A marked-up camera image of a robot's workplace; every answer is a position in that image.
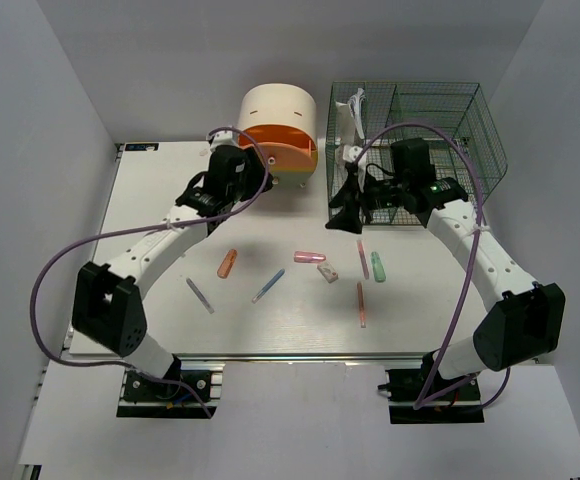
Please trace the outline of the white eraser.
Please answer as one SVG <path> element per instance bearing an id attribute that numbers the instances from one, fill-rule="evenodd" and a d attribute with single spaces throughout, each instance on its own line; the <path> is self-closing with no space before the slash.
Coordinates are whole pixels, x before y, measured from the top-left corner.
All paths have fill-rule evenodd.
<path id="1" fill-rule="evenodd" d="M 338 279 L 337 271 L 328 261 L 320 262 L 317 270 L 328 283 L 333 283 Z"/>

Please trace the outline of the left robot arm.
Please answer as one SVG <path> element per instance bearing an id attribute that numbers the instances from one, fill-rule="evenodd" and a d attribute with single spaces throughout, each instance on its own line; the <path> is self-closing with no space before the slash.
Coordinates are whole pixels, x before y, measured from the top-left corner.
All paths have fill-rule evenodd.
<path id="1" fill-rule="evenodd" d="M 235 205 L 271 187 L 255 147 L 216 147 L 208 168 L 193 177 L 158 228 L 108 262 L 80 269 L 72 327 L 148 375 L 147 387 L 158 398 L 175 396 L 181 362 L 148 333 L 143 300 L 162 274 L 227 220 Z"/>

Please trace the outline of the white paper booklet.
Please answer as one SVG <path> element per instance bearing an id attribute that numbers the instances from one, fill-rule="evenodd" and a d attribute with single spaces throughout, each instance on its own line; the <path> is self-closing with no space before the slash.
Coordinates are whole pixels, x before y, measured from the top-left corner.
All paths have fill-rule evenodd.
<path id="1" fill-rule="evenodd" d="M 362 119 L 362 107 L 365 100 L 364 89 L 358 88 L 345 102 L 334 102 L 334 111 L 330 115 L 333 121 L 332 130 L 326 138 L 326 146 L 334 154 L 334 165 L 341 175 L 346 173 L 348 165 L 342 167 L 340 164 L 341 147 L 353 145 L 363 148 L 365 144 L 366 136 Z"/>

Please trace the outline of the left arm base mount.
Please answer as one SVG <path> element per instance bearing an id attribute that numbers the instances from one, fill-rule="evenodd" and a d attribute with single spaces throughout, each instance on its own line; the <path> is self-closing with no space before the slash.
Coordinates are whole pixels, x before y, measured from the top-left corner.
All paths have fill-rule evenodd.
<path id="1" fill-rule="evenodd" d="M 183 368 L 180 381 L 186 383 L 206 405 L 210 415 L 186 388 L 151 382 L 134 371 L 125 373 L 116 416 L 134 419 L 209 419 L 218 406 L 223 372 Z"/>

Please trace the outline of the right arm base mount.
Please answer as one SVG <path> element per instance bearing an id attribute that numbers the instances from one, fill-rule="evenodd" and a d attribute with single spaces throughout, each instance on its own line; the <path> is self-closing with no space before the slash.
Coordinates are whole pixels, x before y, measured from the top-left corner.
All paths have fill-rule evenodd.
<path id="1" fill-rule="evenodd" d="M 377 391 L 388 400 L 393 425 L 480 424 L 484 422 L 481 392 L 476 379 L 414 408 L 424 385 L 419 369 L 389 369 Z"/>

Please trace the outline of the round drawer storage box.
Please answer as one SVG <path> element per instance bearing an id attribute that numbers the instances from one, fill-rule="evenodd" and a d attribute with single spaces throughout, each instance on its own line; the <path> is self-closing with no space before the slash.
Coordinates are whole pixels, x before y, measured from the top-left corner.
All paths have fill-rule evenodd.
<path id="1" fill-rule="evenodd" d="M 303 188 L 318 165 L 316 120 L 316 102 L 304 89 L 258 85 L 241 103 L 237 128 L 247 135 L 239 144 L 261 146 L 275 185 Z"/>

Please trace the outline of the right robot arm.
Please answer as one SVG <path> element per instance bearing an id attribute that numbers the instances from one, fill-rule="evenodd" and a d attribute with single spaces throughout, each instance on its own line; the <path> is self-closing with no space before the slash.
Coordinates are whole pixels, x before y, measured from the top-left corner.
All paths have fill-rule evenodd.
<path id="1" fill-rule="evenodd" d="M 382 180 L 370 173 L 360 147 L 343 145 L 337 154 L 345 181 L 329 202 L 337 213 L 327 228 L 359 234 L 374 211 L 402 207 L 448 249 L 483 302 L 486 316 L 470 337 L 427 356 L 421 384 L 429 396 L 445 398 L 463 376 L 501 371 L 557 348 L 564 292 L 539 283 L 478 223 L 464 188 L 437 176 L 425 140 L 393 143 Z"/>

